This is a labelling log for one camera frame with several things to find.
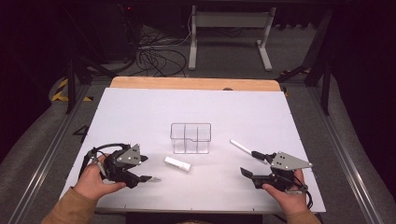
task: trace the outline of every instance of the metal frame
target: metal frame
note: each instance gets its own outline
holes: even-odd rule
[[[266,71],[272,71],[272,65],[265,49],[275,16],[275,7],[269,12],[203,12],[192,6],[191,12],[191,47],[189,69],[194,70],[197,56],[197,27],[255,27],[264,28],[261,40],[257,40],[257,47],[262,56],[262,63]]]

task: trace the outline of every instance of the white table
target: white table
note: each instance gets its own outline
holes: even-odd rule
[[[174,154],[173,122],[208,122],[212,140],[208,154]],[[62,195],[78,179],[83,157],[93,147],[110,143],[140,144],[148,156],[131,169],[154,175],[160,183],[141,183],[102,198],[97,210],[114,212],[189,212],[274,214],[281,212],[264,190],[254,189],[240,173],[269,175],[269,165],[230,143],[234,139],[264,154],[283,151],[307,161],[289,106],[281,91],[195,91],[108,88],[76,158]],[[111,153],[119,148],[108,148]],[[189,173],[164,163],[172,157],[191,164]],[[313,212],[325,212],[311,169],[304,169]]]

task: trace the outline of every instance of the metal stand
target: metal stand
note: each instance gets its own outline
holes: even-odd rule
[[[275,11],[276,8],[272,7],[269,12],[203,12],[197,11],[196,6],[192,6],[189,69],[194,70],[196,65],[197,27],[255,27],[265,29],[262,39],[257,41],[257,46],[262,56],[265,70],[272,71],[265,44],[271,30]]]
[[[91,85],[92,77],[88,72],[87,67],[92,67],[95,70],[101,72],[102,74],[108,77],[116,77],[117,75],[112,73],[111,71],[105,69],[102,65],[94,63],[93,61],[83,57],[77,56],[71,59],[67,63],[67,78],[68,78],[68,106],[66,114],[69,114],[72,111],[73,107],[76,104],[76,79],[75,76],[78,77],[78,80],[82,85]]]

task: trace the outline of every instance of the white marker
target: white marker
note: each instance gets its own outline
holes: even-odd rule
[[[242,146],[241,144],[237,143],[235,140],[230,139],[231,144],[233,144],[236,147],[239,147],[240,149],[244,150],[247,154],[249,154],[251,156],[251,150],[249,150],[247,147]],[[267,161],[261,161],[259,159],[257,159],[260,162],[263,162],[264,164],[268,164]]]
[[[170,157],[166,157],[165,158],[165,162],[168,163],[168,164],[176,166],[180,170],[184,170],[184,171],[187,171],[187,172],[190,170],[190,167],[191,167],[191,164],[188,164],[188,163],[186,163],[184,161],[178,161],[178,160],[175,160],[175,159],[170,158]]]
[[[230,142],[231,142],[231,144],[233,144],[234,146],[241,148],[241,149],[244,150],[247,154],[251,155],[251,151],[250,151],[247,147],[242,146],[241,144],[235,142],[235,140],[233,140],[233,139],[231,139]]]

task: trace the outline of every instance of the metal rail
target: metal rail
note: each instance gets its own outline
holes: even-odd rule
[[[67,114],[65,115],[61,126],[59,127],[57,133],[52,139],[52,142],[49,145],[49,148],[47,149],[47,152],[44,155],[43,159],[41,160],[40,164],[38,165],[38,168],[35,170],[33,177],[28,187],[26,188],[26,191],[23,193],[21,200],[18,203],[16,209],[14,210],[14,213],[9,219],[8,224],[22,223],[23,220],[25,219],[26,214],[33,203],[33,200],[35,199],[35,196],[40,190],[41,185],[43,184],[47,176],[47,173],[49,172],[50,167],[56,157],[56,154],[58,153],[59,148],[62,145],[62,142],[64,140],[64,134],[66,133],[73,117],[76,114],[76,111],[78,110],[78,106],[83,101],[84,96],[86,95],[89,88],[90,86],[84,85],[79,90],[76,105],[68,115]]]
[[[363,212],[368,223],[374,224],[382,224],[384,221],[381,216],[375,209],[375,205],[373,200],[371,199],[367,188],[365,187],[363,181],[361,180],[361,176],[356,169],[353,160],[350,158],[349,153],[343,147],[340,138],[338,137],[338,133],[334,128],[332,120],[329,116],[326,116],[320,106],[320,97],[315,88],[307,88],[309,95],[312,97],[315,102],[315,107],[317,108],[322,121],[325,123],[327,132],[329,133],[332,139],[332,145],[334,149],[334,153],[337,156],[337,159],[340,161],[341,167],[346,174],[346,179],[349,182],[350,187],[352,188],[356,199],[361,207],[361,211]]]

